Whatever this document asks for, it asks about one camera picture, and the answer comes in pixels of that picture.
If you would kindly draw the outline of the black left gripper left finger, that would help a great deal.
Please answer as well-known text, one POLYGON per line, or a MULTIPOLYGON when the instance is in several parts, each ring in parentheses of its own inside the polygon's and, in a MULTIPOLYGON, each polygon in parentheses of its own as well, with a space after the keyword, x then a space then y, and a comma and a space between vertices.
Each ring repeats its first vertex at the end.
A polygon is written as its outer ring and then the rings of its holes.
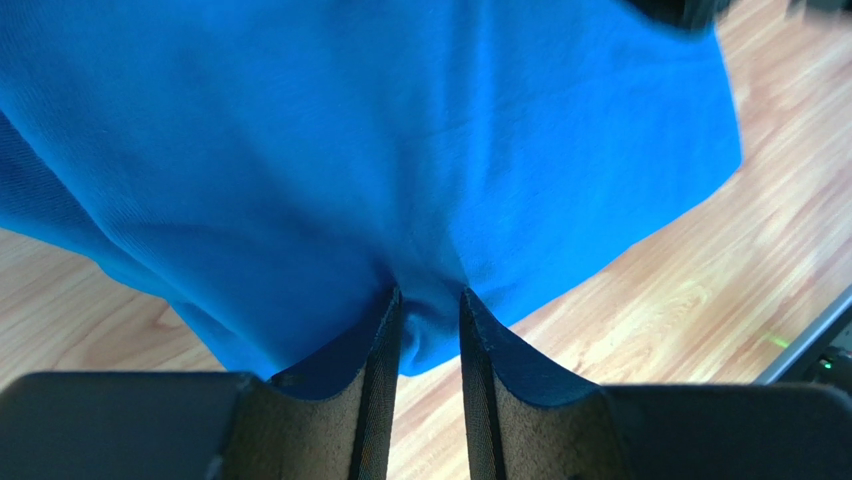
POLYGON ((393 288, 312 355, 267 381, 242 380, 220 478, 386 478, 402 326, 393 288))

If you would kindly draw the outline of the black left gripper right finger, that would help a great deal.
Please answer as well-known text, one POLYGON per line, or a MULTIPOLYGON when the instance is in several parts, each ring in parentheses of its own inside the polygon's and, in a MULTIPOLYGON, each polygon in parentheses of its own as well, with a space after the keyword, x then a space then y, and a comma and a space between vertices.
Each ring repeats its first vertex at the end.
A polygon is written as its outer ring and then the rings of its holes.
POLYGON ((471 478, 632 478, 601 386, 502 325, 470 289, 459 339, 471 478))

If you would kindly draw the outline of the blue t shirt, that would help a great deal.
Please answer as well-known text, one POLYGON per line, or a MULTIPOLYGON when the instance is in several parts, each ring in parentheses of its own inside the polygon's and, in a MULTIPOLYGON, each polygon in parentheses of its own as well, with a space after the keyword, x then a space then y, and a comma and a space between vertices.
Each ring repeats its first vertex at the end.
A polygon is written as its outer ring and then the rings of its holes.
POLYGON ((624 1, 5 1, 1 225, 268 377, 398 286, 400 370, 512 325, 741 164, 717 37, 624 1))

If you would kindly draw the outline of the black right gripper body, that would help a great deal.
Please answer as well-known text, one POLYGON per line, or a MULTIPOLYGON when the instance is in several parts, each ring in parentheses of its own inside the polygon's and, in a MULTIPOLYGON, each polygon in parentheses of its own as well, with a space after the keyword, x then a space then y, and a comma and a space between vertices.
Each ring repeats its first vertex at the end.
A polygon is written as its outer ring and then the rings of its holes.
POLYGON ((681 33, 712 29, 732 0, 624 0, 648 24, 681 33))

